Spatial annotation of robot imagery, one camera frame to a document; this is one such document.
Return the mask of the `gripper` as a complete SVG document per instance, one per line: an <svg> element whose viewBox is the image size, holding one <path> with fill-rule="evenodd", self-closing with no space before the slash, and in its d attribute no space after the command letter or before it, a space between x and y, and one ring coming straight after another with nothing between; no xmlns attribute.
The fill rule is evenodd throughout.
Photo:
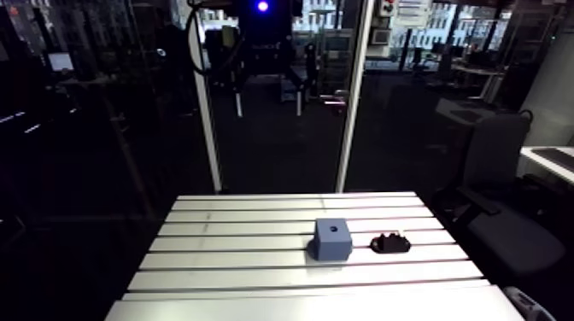
<svg viewBox="0 0 574 321"><path fill-rule="evenodd" d="M253 75L279 74L296 89L296 115L302 115L303 97L310 84L306 75L302 78L290 66L292 47L292 2L288 0L242 0L237 1L238 26L243 44L241 61ZM230 88L233 93L238 118L243 117L241 91L243 75L240 65L229 67Z"/></svg>

